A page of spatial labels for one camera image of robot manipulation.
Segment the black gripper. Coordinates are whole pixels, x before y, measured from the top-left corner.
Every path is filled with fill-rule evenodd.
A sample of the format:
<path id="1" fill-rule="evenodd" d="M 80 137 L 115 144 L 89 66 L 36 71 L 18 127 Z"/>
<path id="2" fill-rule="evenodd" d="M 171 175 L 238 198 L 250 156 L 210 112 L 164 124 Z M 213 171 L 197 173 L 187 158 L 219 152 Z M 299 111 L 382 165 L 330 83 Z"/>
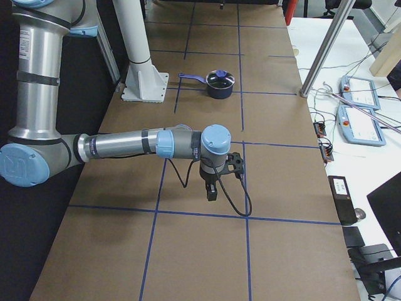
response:
<path id="1" fill-rule="evenodd" d="M 215 201 L 217 199 L 217 175 L 214 171 L 212 173 L 208 173 L 203 168 L 199 169 L 199 173 L 201 178 L 205 181 L 206 192 L 207 192 L 207 200 Z"/>

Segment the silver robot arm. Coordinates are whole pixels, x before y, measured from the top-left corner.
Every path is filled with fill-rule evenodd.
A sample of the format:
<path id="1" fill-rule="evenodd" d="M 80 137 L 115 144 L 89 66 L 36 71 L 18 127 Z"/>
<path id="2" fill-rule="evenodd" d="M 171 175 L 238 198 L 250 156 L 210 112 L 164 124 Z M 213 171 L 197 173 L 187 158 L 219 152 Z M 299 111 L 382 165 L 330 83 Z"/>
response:
<path id="1" fill-rule="evenodd" d="M 228 173 L 231 135 L 222 125 L 202 131 L 186 125 L 114 134 L 62 135 L 56 129 L 62 42 L 66 35 L 95 37 L 95 1 L 13 1 L 19 22 L 16 125 L 1 148 L 1 176 L 32 187 L 91 159 L 156 154 L 199 162 L 207 198 L 214 201 Z"/>

